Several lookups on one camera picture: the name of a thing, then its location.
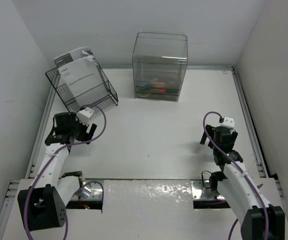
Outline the black wire mesh rack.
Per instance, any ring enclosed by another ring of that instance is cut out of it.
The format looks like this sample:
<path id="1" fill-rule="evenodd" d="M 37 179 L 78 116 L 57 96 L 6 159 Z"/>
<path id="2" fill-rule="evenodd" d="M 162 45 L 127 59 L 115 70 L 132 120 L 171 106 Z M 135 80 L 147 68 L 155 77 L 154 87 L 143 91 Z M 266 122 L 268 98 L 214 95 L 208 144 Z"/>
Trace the black wire mesh rack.
<path id="1" fill-rule="evenodd" d="M 96 105 L 102 109 L 105 109 L 110 106 L 117 106 L 119 104 L 117 92 L 110 83 L 108 77 L 104 73 L 95 56 L 94 62 L 98 64 L 97 69 L 100 74 L 102 83 L 77 97 L 74 97 L 69 90 L 67 84 L 59 73 L 59 67 L 55 66 L 55 68 L 45 73 L 59 99 L 62 101 L 63 105 L 69 112 L 76 113 L 85 106 L 89 105 Z"/>

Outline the white instruction sheet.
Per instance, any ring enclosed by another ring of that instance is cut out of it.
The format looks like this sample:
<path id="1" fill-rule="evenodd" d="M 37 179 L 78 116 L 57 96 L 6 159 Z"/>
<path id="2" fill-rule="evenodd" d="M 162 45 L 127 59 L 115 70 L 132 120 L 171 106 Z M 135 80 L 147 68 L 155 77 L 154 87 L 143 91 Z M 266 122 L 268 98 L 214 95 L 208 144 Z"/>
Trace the white instruction sheet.
<path id="1" fill-rule="evenodd" d="M 58 71 L 74 97 L 100 85 L 102 78 L 98 71 L 98 64 L 93 55 L 67 63 Z"/>

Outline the clear plastic drawer cabinet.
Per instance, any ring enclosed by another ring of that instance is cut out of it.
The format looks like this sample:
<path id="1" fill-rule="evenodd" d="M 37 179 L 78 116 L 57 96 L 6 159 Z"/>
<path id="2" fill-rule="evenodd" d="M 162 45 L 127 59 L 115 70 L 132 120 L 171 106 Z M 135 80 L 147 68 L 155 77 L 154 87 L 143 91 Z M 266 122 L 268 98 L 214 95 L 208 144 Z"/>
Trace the clear plastic drawer cabinet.
<path id="1" fill-rule="evenodd" d="M 188 60 L 186 34 L 163 31 L 138 32 L 132 54 L 135 97 L 177 102 Z"/>

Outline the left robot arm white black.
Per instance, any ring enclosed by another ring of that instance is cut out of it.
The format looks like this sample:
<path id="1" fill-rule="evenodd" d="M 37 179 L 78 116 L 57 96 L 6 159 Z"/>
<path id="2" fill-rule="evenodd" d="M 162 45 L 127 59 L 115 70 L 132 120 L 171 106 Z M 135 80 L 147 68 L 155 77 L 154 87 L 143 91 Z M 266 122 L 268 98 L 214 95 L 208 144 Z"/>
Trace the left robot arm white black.
<path id="1" fill-rule="evenodd" d="M 91 123 L 94 110 L 87 107 L 77 113 L 54 115 L 46 137 L 43 161 L 28 189 L 21 190 L 17 202 L 25 230 L 32 232 L 62 227 L 66 206 L 74 192 L 82 186 L 82 172 L 61 173 L 63 164 L 75 142 L 88 142 L 97 125 Z"/>

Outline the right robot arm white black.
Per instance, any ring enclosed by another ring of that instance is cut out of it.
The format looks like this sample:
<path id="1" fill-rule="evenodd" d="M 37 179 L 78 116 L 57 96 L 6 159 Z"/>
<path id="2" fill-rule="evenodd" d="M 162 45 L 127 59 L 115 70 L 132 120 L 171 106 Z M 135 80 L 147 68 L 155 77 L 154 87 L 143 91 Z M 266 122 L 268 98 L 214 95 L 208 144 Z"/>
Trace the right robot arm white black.
<path id="1" fill-rule="evenodd" d="M 208 141 L 219 171 L 209 177 L 209 188 L 221 194 L 240 224 L 244 240 L 284 240 L 285 212 L 274 206 L 259 190 L 234 150 L 238 133 L 230 126 L 205 125 L 200 144 Z"/>

